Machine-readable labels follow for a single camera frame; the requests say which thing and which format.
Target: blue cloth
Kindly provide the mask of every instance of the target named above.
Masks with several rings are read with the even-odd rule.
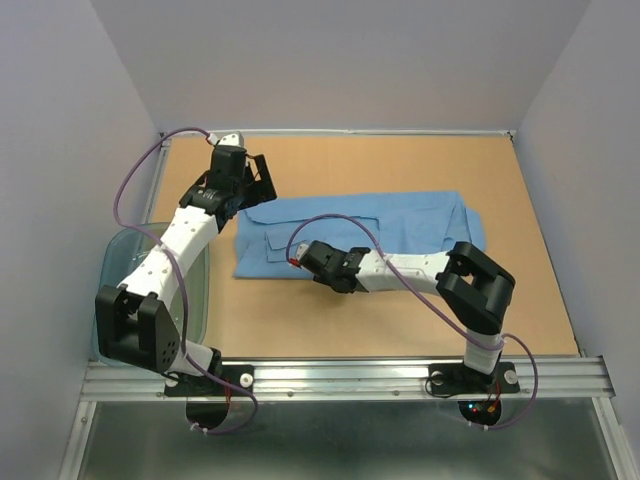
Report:
[[[235,277],[308,278],[285,258],[289,237],[304,220],[342,213],[360,220],[389,253],[427,254],[450,250],[467,241],[484,250],[479,215],[466,208],[457,192],[370,193],[332,197],[284,198],[238,214]],[[341,250],[371,246],[357,226],[343,219],[322,219],[303,228],[291,247],[326,242]]]

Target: metal frame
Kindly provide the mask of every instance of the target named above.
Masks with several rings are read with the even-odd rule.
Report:
[[[445,130],[242,130],[251,135],[485,135],[509,136],[512,131]],[[153,185],[145,209],[148,222],[155,207],[171,141],[159,153]],[[510,398],[528,398],[533,371],[526,357],[504,357],[515,364],[522,388]],[[227,359],[226,364],[249,363],[255,367],[254,393],[258,401],[447,401],[435,399],[425,391],[428,367],[447,358],[362,358],[362,359]],[[607,449],[617,476],[640,479],[624,431],[620,427],[610,398],[615,396],[602,358],[539,357],[539,398],[592,398]],[[135,367],[110,367],[90,362],[80,394],[80,403],[59,478],[68,480],[80,474],[93,417],[98,402],[181,401],[164,396],[165,380],[157,374]],[[479,398],[459,396],[451,400]],[[190,401],[224,401],[198,397]]]

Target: cable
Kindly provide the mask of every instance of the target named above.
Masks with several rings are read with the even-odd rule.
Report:
[[[222,380],[221,378],[218,378],[215,375],[212,375],[205,368],[203,368],[201,365],[199,365],[191,357],[191,355],[189,355],[189,353],[187,353],[187,325],[188,325],[188,321],[189,321],[189,301],[188,301],[188,296],[187,296],[187,286],[185,284],[182,272],[180,271],[180,265],[178,264],[178,260],[176,259],[176,257],[173,254],[173,252],[171,250],[169,250],[164,243],[162,243],[162,239],[159,236],[157,236],[155,233],[147,230],[144,227],[124,222],[120,218],[120,212],[119,212],[120,198],[122,197],[122,194],[124,193],[125,188],[129,184],[129,181],[131,180],[131,177],[133,177],[133,174],[138,170],[140,165],[142,165],[142,163],[149,157],[149,155],[151,155],[151,153],[154,150],[159,148],[165,142],[165,140],[173,137],[174,135],[177,135],[178,133],[182,133],[182,132],[198,132],[198,133],[201,133],[202,135],[204,135],[207,139],[210,138],[209,132],[207,132],[206,130],[204,130],[202,128],[197,128],[197,127],[179,128],[177,130],[172,130],[169,133],[166,133],[165,135],[163,135],[160,138],[160,140],[158,140],[145,153],[142,154],[142,156],[138,159],[138,161],[136,161],[136,163],[134,163],[133,167],[131,167],[131,170],[129,170],[129,172],[125,175],[124,180],[122,181],[122,184],[118,188],[118,191],[116,192],[116,196],[115,196],[115,198],[113,200],[113,218],[115,219],[116,223],[118,225],[120,225],[121,227],[130,228],[130,229],[135,230],[136,232],[139,232],[142,235],[145,235],[146,237],[150,238],[164,252],[164,254],[167,256],[167,259],[169,260],[169,263],[171,264],[171,268],[173,269],[173,272],[174,272],[174,274],[176,276],[176,280],[178,282],[178,290],[180,291],[180,297],[182,298],[183,320],[182,320],[182,338],[181,338],[181,342],[180,342],[180,348],[182,350],[182,353],[185,355],[186,360],[191,364],[191,366],[193,366],[193,368],[198,370],[198,372],[200,372],[202,375],[207,377],[209,380],[217,383],[218,385],[221,385],[224,388],[228,388],[228,389],[234,390],[234,391],[236,391],[236,392],[238,392],[238,393],[240,393],[242,395],[245,395],[245,396],[249,397],[251,399],[251,401],[253,402],[253,411],[251,412],[251,415],[246,420],[244,420],[242,423],[240,423],[239,425],[236,425],[234,427],[229,427],[229,428],[225,428],[225,429],[221,429],[221,430],[211,431],[211,430],[207,430],[205,428],[201,428],[200,426],[195,425],[195,424],[192,425],[192,428],[198,429],[198,430],[204,432],[205,434],[219,435],[219,434],[231,433],[231,432],[234,432],[236,430],[239,430],[242,427],[244,427],[245,425],[247,425],[249,422],[251,422],[253,420],[253,418],[256,416],[256,413],[258,413],[258,399],[249,390],[246,390],[246,389],[244,389],[242,387],[239,387],[237,385],[234,385],[232,383],[226,382],[226,381]]]
[[[460,328],[458,325],[456,325],[449,317],[447,317],[447,315],[444,312],[442,312],[438,307],[436,307],[427,298],[425,298],[425,296],[422,295],[422,293],[420,293],[418,290],[416,290],[413,287],[413,285],[411,285],[411,283],[409,283],[409,281],[405,278],[405,276],[402,275],[402,273],[400,273],[400,271],[391,263],[391,261],[388,258],[385,258],[386,255],[385,255],[384,251],[382,250],[382,247],[380,246],[380,243],[378,242],[378,239],[375,237],[375,235],[373,233],[371,233],[371,231],[367,227],[365,227],[361,222],[359,222],[355,218],[352,218],[352,217],[350,217],[348,215],[343,215],[341,213],[325,213],[323,215],[317,215],[315,217],[311,217],[311,218],[305,220],[304,222],[302,222],[300,225],[298,225],[298,227],[296,227],[296,229],[291,234],[291,237],[289,237],[289,241],[287,242],[287,248],[286,248],[286,251],[285,251],[285,255],[286,255],[287,261],[289,261],[289,262],[291,261],[291,255],[290,255],[291,254],[291,245],[293,244],[293,240],[296,237],[296,235],[300,232],[300,230],[302,230],[304,227],[309,225],[311,222],[315,222],[317,220],[321,220],[321,219],[324,219],[324,218],[342,218],[342,219],[347,220],[347,221],[355,224],[356,226],[358,226],[367,235],[367,237],[369,237],[369,239],[373,243],[373,246],[375,247],[376,251],[378,252],[378,255],[380,255],[380,258],[382,258],[385,261],[385,263],[387,264],[389,269],[398,278],[398,280],[400,280],[400,283],[402,283],[407,290],[409,290],[416,298],[418,298],[418,300],[420,300],[424,305],[426,305],[433,313],[435,313],[438,317],[440,317],[442,320],[444,320],[447,323],[447,325],[449,325],[451,328],[453,328],[458,334],[462,335],[465,339],[467,339],[469,342],[473,343],[477,347],[480,347],[483,350],[493,350],[493,351],[502,350],[502,348],[504,347],[504,341],[503,340],[501,340],[500,343],[498,345],[496,345],[496,346],[482,344],[481,342],[477,341],[475,338],[473,338],[470,335],[468,335],[467,332],[465,332],[462,328]],[[518,415],[516,415],[511,420],[509,420],[509,421],[507,421],[507,422],[505,422],[503,424],[494,425],[494,426],[474,424],[474,425],[477,425],[479,427],[482,427],[485,430],[502,430],[504,428],[507,428],[507,427],[510,427],[510,426],[514,425],[515,423],[520,421],[522,418],[524,418],[531,411],[531,408],[533,407],[533,404],[534,404],[534,402],[536,400],[536,397],[538,396],[538,382],[539,382],[538,366],[536,364],[535,358],[533,357],[533,353],[531,353],[531,350],[529,350],[529,347],[527,347],[525,345],[525,343],[522,340],[520,340],[518,337],[516,337],[515,335],[513,335],[511,333],[505,333],[505,334],[502,335],[502,337],[503,338],[505,338],[505,337],[506,338],[512,338],[513,340],[518,342],[520,344],[520,346],[526,352],[526,354],[529,357],[529,359],[531,360],[531,367],[533,368],[533,391],[531,393],[531,398],[529,399],[529,402],[527,403],[527,406]]]
[[[502,340],[497,345],[485,345],[482,342],[479,342],[478,340],[473,338],[471,335],[469,335],[467,332],[465,332],[462,328],[460,328],[458,325],[456,325],[456,323],[453,322],[449,317],[447,317],[447,315],[442,310],[440,310],[438,307],[436,307],[424,295],[422,295],[422,293],[420,293],[418,290],[416,290],[414,288],[414,286],[411,285],[411,283],[409,283],[409,281],[405,278],[405,276],[402,275],[402,273],[400,273],[400,271],[391,263],[391,261],[388,258],[385,258],[386,255],[385,255],[384,251],[382,250],[382,247],[380,246],[380,243],[378,243],[378,239],[375,237],[375,235],[373,233],[371,233],[371,231],[367,227],[365,227],[362,223],[360,223],[358,220],[356,220],[355,218],[349,217],[348,215],[343,215],[341,213],[325,213],[323,215],[317,215],[315,217],[311,217],[308,220],[305,220],[304,222],[302,222],[300,225],[298,225],[298,227],[291,234],[291,237],[289,238],[289,241],[287,242],[287,248],[286,248],[286,251],[285,251],[285,254],[287,256],[287,261],[290,261],[290,258],[291,258],[291,256],[290,256],[291,245],[293,244],[293,239],[296,237],[298,232],[300,232],[300,230],[302,230],[304,227],[306,227],[310,223],[315,222],[317,220],[322,220],[324,218],[342,218],[343,220],[348,220],[349,222],[351,222],[351,223],[355,224],[356,226],[360,227],[360,229],[367,235],[367,237],[369,237],[369,239],[373,243],[373,246],[375,247],[376,251],[378,252],[378,255],[380,255],[380,258],[382,258],[385,261],[385,263],[387,264],[389,269],[398,278],[398,280],[400,280],[400,283],[402,283],[402,285],[404,285],[404,287],[407,290],[409,290],[418,300],[420,300],[426,307],[428,307],[429,310],[431,310],[438,317],[440,317],[442,320],[444,320],[447,325],[449,325],[459,335],[462,335],[465,339],[467,339],[469,342],[473,343],[475,346],[480,347],[483,350],[491,350],[491,351],[500,351],[500,350],[502,350],[502,348],[504,347],[504,342]]]

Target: black mounting base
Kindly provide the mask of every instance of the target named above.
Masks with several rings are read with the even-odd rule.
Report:
[[[448,398],[464,394],[495,393],[496,382],[498,382],[501,394],[518,393],[520,384],[515,372],[513,363],[500,362],[495,370],[495,377],[487,382],[487,375],[465,367],[462,362],[438,363],[429,366],[429,378],[425,388],[427,393],[434,397]],[[511,377],[510,382],[507,381],[505,374]]]
[[[232,383],[240,385],[240,377],[244,373],[254,376],[255,369],[252,365],[222,365],[222,374],[220,378]],[[165,397],[224,397],[225,389],[221,385],[209,380],[206,377],[194,377],[191,375],[179,375],[180,381],[173,387],[165,385]],[[245,388],[253,392],[253,385]]]

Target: bolt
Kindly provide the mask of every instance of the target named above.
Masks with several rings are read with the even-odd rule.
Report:
[[[515,370],[507,370],[504,372],[504,379],[509,385],[515,385],[518,383],[518,374]]]
[[[243,373],[240,375],[240,385],[242,388],[249,388],[253,385],[253,377],[248,373]]]

